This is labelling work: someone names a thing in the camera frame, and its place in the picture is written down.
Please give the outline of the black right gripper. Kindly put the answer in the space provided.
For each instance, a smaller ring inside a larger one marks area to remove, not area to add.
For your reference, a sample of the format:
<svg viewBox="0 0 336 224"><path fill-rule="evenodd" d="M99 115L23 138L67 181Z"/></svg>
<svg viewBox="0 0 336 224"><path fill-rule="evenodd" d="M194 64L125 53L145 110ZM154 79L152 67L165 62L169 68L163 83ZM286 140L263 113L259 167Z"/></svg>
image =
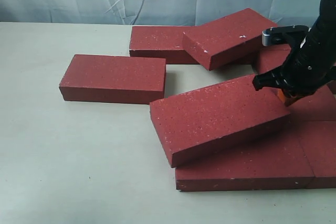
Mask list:
<svg viewBox="0 0 336 224"><path fill-rule="evenodd" d="M274 37L271 41L286 42L291 51L281 66L253 78L255 90L277 88L278 98L290 106L335 80L335 32L297 31Z"/></svg>

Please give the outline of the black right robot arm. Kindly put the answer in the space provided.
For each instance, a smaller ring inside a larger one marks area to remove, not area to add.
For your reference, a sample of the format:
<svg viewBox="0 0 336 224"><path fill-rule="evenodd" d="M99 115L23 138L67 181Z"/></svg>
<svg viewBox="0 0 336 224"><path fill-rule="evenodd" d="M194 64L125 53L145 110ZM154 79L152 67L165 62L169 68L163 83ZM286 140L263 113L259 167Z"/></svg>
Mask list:
<svg viewBox="0 0 336 224"><path fill-rule="evenodd" d="M319 16L312 25L269 28L262 32L262 44L288 44L289 55L282 65L253 78L255 90L278 90L285 106L313 95L335 80L335 0L321 0Z"/></svg>

